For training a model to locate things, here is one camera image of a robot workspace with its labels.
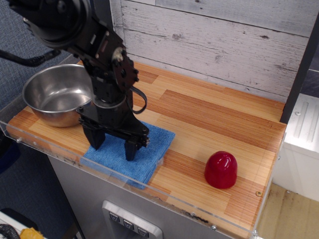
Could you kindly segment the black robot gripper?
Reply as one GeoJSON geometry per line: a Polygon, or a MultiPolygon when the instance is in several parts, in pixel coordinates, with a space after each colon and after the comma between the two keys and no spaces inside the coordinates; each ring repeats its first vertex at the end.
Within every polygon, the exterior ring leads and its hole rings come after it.
{"type": "Polygon", "coordinates": [[[99,107],[92,102],[76,109],[90,145],[99,149],[109,134],[125,140],[127,161],[133,161],[136,152],[149,144],[149,129],[133,113],[133,98],[125,97],[118,105],[99,107]]]}

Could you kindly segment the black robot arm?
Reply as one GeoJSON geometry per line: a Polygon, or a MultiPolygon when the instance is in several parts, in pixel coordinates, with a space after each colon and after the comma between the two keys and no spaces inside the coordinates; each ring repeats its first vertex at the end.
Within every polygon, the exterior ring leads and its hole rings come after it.
{"type": "Polygon", "coordinates": [[[89,0],[11,0],[9,7],[43,45],[82,60],[93,98],[77,112],[91,146],[98,149],[109,134],[125,141],[126,159],[133,160],[148,145],[149,129],[133,109],[133,94],[142,94],[134,87],[138,70],[112,26],[97,17],[89,0]]]}

